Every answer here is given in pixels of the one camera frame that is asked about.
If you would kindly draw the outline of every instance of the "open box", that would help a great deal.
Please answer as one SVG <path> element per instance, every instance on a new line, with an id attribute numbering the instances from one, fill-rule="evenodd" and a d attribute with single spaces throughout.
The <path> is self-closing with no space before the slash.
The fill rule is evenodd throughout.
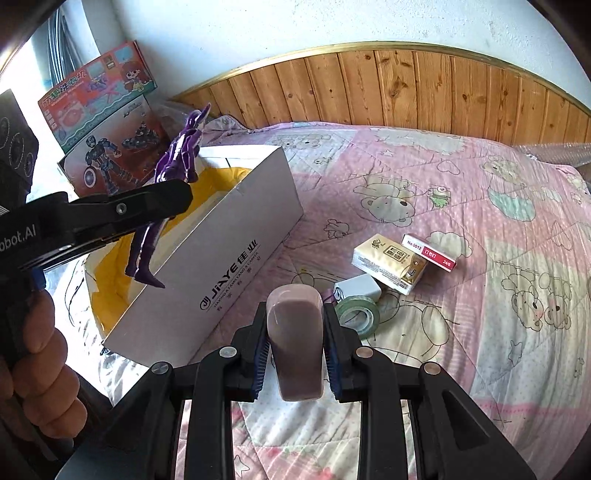
<path id="1" fill-rule="evenodd" d="M 143 365 L 185 365 L 303 214 L 281 147 L 204 147 L 189 210 L 169 222 L 150 270 L 123 274 L 131 236 L 89 255 L 86 279 L 104 346 Z"/>

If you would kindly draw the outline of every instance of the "wooden headboard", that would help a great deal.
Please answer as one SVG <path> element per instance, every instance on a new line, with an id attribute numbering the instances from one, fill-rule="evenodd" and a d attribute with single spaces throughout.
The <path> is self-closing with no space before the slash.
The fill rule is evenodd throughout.
<path id="1" fill-rule="evenodd" d="M 427 44 L 367 42 L 261 60 L 177 101 L 250 128 L 325 121 L 489 138 L 508 145 L 591 142 L 591 111 L 556 85 L 498 59 Z"/>

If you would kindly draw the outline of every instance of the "masking tape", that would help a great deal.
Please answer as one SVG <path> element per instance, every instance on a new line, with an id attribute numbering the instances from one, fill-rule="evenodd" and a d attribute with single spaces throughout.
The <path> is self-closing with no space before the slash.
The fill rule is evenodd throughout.
<path id="1" fill-rule="evenodd" d="M 338 302 L 335 312 L 339 323 L 354 329 L 363 340 L 376 331 L 379 325 L 379 310 L 375 302 L 363 295 L 353 295 Z"/>

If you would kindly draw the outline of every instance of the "toy box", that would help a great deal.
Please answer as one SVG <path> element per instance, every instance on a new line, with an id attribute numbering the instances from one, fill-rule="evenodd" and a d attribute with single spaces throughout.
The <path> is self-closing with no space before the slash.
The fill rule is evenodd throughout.
<path id="1" fill-rule="evenodd" d="M 79 196 L 114 195 L 152 178 L 169 144 L 155 113 L 140 97 L 86 134 L 59 165 Z"/>
<path id="2" fill-rule="evenodd" d="M 156 88 L 135 42 L 105 53 L 53 87 L 39 107 L 64 153 L 133 99 Z"/>

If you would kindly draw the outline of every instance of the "purple toy robot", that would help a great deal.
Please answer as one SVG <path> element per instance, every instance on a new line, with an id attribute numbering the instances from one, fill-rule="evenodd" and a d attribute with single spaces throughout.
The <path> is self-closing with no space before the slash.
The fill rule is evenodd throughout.
<path id="1" fill-rule="evenodd" d="M 181 130 L 177 138 L 170 144 L 167 152 L 158 161 L 154 183 L 171 179 L 181 179 L 187 183 L 197 181 L 195 156 L 199 153 L 205 119 L 211 107 L 211 104 L 208 103 L 201 112 L 195 110 L 189 115 L 185 128 Z M 140 283 L 164 288 L 164 284 L 156 279 L 150 271 L 150 259 L 167 221 L 149 223 L 134 233 L 125 275 L 133 277 Z"/>

